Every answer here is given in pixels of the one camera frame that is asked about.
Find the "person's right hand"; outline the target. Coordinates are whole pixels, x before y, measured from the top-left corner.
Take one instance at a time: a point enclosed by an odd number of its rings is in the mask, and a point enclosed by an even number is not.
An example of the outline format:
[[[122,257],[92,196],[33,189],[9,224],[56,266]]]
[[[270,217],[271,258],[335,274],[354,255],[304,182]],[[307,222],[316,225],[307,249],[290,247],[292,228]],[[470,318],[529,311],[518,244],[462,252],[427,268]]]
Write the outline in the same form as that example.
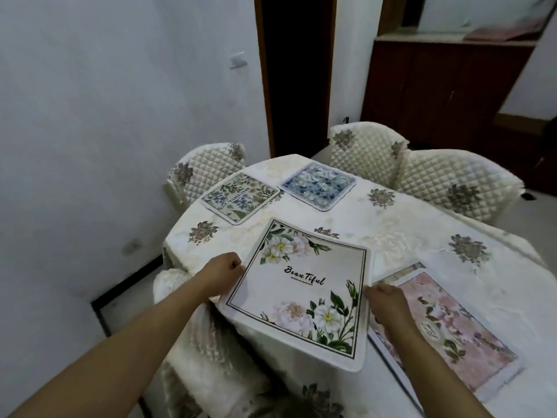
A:
[[[407,334],[416,330],[403,291],[392,285],[390,300],[385,309],[370,309],[375,320],[391,335]]]

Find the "person's left hand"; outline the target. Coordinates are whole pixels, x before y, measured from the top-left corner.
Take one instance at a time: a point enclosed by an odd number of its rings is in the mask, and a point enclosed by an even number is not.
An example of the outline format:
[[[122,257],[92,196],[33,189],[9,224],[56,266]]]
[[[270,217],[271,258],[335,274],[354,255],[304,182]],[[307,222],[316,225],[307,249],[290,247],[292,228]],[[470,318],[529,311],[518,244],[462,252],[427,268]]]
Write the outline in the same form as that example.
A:
[[[226,253],[223,253],[209,260],[195,276],[200,294],[204,300],[228,294],[234,285],[239,281],[238,280],[232,285],[226,284],[224,279],[225,254]]]

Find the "white floral placemat black border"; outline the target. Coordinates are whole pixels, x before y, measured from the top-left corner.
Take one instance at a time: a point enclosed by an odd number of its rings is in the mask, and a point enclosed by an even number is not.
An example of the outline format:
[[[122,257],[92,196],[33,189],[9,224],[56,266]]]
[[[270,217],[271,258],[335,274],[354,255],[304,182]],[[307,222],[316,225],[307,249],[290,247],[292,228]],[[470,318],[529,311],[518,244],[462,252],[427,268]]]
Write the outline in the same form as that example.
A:
[[[356,373],[366,357],[362,291],[371,265],[372,252],[364,246],[273,217],[217,307],[233,323]]]

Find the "person's right forearm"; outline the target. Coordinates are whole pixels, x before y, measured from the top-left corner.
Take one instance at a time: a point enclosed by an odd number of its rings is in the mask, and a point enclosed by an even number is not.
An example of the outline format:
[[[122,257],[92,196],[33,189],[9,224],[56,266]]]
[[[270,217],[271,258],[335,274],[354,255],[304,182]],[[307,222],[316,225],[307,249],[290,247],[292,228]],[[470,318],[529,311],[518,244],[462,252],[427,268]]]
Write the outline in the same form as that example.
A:
[[[494,418],[413,320],[383,324],[426,418]]]

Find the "person's left forearm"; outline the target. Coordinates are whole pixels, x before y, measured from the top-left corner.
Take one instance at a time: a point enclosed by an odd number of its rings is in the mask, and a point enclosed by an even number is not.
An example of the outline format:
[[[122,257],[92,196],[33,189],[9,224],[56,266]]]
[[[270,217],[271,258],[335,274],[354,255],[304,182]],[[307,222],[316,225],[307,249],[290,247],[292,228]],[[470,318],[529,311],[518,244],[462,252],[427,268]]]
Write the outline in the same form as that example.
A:
[[[127,418],[218,280],[198,273],[69,365],[7,418]]]

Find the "white floral tablecloth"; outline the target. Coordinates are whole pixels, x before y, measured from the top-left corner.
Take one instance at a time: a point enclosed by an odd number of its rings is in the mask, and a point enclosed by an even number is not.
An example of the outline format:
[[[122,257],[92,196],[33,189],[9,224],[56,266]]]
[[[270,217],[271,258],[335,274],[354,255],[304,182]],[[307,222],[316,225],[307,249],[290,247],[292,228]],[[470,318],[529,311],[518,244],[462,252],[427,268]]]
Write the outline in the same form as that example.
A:
[[[402,279],[414,265],[422,271],[435,267],[442,287],[485,319],[524,361],[518,376],[487,402],[489,411],[496,418],[557,418],[557,278],[529,241],[360,178],[328,212],[289,195],[269,208],[254,224],[233,226],[192,204],[163,243],[164,264],[193,275],[229,248],[247,253],[266,219],[278,217],[370,248],[374,282]],[[308,390],[317,384],[315,393],[305,392],[311,400],[302,401],[304,408],[317,408],[310,416],[421,418],[371,342],[363,371],[343,374],[325,365],[302,371],[287,348],[273,351],[270,339],[254,340],[266,363],[294,384],[292,392],[301,396],[303,383]]]

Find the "green leaf floral placemat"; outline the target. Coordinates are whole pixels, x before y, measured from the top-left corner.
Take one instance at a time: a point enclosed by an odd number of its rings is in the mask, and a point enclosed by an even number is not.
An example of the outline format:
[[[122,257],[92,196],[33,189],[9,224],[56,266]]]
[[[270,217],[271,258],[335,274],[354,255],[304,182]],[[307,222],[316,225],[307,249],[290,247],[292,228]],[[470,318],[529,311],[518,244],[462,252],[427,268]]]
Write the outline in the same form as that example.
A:
[[[200,202],[234,226],[243,224],[280,194],[267,183],[238,173],[201,196]]]

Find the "pink floral placemat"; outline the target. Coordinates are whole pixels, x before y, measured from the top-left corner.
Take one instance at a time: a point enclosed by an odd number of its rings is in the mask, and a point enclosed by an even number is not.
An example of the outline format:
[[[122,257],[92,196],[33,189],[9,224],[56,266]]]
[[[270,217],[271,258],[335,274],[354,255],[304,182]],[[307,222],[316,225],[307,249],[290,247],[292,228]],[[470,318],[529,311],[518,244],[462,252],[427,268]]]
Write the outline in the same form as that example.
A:
[[[481,402],[487,402],[524,368],[507,342],[479,315],[442,287],[418,262],[381,282],[399,287],[421,334]]]

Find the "cream quilted chair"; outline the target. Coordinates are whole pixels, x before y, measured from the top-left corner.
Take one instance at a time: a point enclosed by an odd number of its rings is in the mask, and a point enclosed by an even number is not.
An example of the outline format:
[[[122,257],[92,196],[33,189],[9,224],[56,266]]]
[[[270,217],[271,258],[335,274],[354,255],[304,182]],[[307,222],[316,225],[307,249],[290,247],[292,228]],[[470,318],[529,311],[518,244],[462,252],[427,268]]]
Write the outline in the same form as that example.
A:
[[[330,166],[392,188],[409,141],[385,125],[361,121],[329,130]]]
[[[202,302],[162,363],[169,418],[278,418],[271,381],[211,300]]]
[[[524,182],[465,150],[407,151],[394,189],[478,222],[493,224],[525,193]]]
[[[204,192],[246,166],[242,144],[217,143],[195,148],[169,171],[164,189],[171,202],[186,210]]]

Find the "blue floral placemat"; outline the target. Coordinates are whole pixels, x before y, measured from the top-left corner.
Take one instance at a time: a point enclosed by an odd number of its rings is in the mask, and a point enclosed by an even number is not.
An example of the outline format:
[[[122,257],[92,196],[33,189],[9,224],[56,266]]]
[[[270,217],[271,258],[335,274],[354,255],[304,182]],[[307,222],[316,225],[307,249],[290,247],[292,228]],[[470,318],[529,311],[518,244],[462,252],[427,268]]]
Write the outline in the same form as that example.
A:
[[[357,184],[357,179],[327,165],[310,162],[278,188],[314,209],[331,210]]]

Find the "dark wooden cabinet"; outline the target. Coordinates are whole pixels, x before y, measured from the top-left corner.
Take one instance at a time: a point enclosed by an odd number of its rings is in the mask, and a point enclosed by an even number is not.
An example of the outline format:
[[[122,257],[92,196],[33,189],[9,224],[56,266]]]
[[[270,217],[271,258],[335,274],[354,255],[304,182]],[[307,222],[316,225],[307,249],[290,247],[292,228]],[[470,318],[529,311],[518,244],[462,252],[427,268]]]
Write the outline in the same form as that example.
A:
[[[413,148],[483,155],[557,197],[557,114],[503,112],[541,39],[416,34],[400,27],[408,1],[418,0],[382,1],[360,120],[398,131]]]

